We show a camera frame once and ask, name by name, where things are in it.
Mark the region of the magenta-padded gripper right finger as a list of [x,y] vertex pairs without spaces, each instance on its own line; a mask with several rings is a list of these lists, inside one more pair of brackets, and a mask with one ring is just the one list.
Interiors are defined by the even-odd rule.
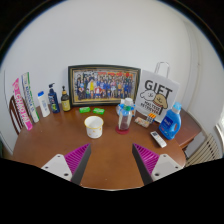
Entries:
[[158,155],[136,143],[132,145],[132,154],[145,185],[182,169],[168,154]]

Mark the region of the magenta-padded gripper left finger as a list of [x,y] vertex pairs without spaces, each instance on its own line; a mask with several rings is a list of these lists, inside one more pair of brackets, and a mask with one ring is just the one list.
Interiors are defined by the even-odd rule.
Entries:
[[56,154],[42,169],[79,185],[90,155],[91,145],[85,144],[66,155]]

